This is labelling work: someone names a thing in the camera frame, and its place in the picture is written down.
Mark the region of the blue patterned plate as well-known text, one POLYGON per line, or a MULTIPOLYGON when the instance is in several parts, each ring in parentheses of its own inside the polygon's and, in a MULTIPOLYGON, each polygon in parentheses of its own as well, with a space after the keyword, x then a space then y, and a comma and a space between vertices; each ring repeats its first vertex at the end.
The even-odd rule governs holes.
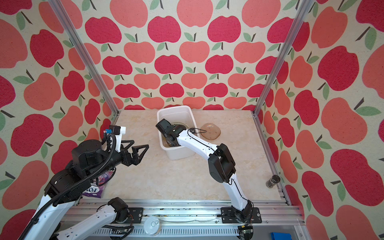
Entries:
POLYGON ((168 121, 165 122, 165 130, 164 130, 164 137, 166 139, 166 142, 171 147, 178 147, 180 146, 177 138, 181 134, 182 131, 187 130, 187 127, 180 124, 171 124, 168 121))

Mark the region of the pink ribbed glass plate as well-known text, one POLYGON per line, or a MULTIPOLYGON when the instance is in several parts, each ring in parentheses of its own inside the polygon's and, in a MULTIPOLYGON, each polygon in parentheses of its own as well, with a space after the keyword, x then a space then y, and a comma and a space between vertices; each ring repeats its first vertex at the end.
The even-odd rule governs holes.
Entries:
POLYGON ((206 123, 201 127, 201 135, 207 140, 215 140, 221 135, 221 129, 213 123, 206 123))

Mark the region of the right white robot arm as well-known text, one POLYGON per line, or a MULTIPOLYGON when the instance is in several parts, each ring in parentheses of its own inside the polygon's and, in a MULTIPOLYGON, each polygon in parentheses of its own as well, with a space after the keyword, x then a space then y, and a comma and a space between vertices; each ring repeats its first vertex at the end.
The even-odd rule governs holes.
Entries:
POLYGON ((206 130, 172 125, 166 119, 156 124, 156 128, 172 147, 182 146, 208 161, 211 177, 224 185, 232 204, 233 216, 239 223, 249 223, 253 213, 253 202, 246 198, 236 175, 235 161, 225 144, 215 145, 197 136, 206 130))

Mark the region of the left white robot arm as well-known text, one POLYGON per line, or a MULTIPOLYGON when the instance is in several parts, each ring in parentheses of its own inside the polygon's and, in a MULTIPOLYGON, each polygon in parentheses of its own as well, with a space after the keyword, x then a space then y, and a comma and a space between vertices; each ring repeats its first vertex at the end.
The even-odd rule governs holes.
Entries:
POLYGON ((72 150, 72 161, 55 174, 45 188, 37 211, 20 235, 21 240, 83 240, 96 230, 109 228, 117 223, 116 230, 134 229, 134 222, 141 217, 131 214, 128 205, 119 197, 109 200, 99 211, 77 225, 59 232, 60 222, 67 211, 77 205, 92 182, 108 171, 116 171, 119 164, 137 166, 149 149, 149 145, 134 146, 133 140, 117 151, 120 144, 114 135, 102 141, 87 140, 72 150))

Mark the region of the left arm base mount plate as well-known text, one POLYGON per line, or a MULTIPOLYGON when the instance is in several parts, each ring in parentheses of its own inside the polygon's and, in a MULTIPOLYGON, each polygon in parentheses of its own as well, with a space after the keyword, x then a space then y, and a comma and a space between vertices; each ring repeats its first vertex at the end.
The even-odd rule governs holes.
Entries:
POLYGON ((144 208, 128 208, 129 213, 124 221, 114 220, 111 224, 130 225, 141 224, 143 218, 144 208))

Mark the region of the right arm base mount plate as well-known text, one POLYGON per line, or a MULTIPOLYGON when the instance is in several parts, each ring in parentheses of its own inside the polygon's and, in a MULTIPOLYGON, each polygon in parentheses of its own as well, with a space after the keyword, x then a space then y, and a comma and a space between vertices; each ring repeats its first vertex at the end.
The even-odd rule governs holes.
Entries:
POLYGON ((242 212, 233 207, 221 208, 220 217, 223 224, 261 224, 262 217, 258 208, 252 208, 242 212))

